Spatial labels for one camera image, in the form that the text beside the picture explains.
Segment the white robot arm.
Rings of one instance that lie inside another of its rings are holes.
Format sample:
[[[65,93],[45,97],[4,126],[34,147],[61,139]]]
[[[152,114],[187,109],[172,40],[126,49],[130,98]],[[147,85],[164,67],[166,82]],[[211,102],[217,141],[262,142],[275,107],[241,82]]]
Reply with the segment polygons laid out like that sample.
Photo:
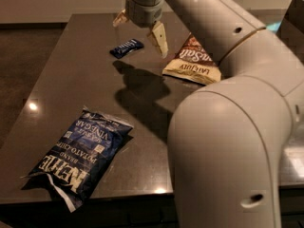
[[[224,75],[184,99],[168,129],[180,228],[281,228],[279,163],[303,120],[302,63],[233,0],[125,0],[114,22],[153,29],[164,4]]]

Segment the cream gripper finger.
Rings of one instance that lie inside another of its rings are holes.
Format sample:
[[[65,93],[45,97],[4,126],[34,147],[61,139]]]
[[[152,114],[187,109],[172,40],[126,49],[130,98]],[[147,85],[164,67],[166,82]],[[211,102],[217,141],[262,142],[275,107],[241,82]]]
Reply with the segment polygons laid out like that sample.
[[[152,46],[156,49],[156,51],[160,54],[160,56],[162,58],[165,58],[168,53],[168,45],[166,40],[165,27],[161,21],[158,21],[154,24],[154,26],[147,34],[147,38]]]
[[[128,21],[128,17],[127,17],[126,11],[123,9],[122,11],[120,11],[118,13],[116,18],[113,20],[113,27],[116,28],[120,24],[124,24],[127,21]]]

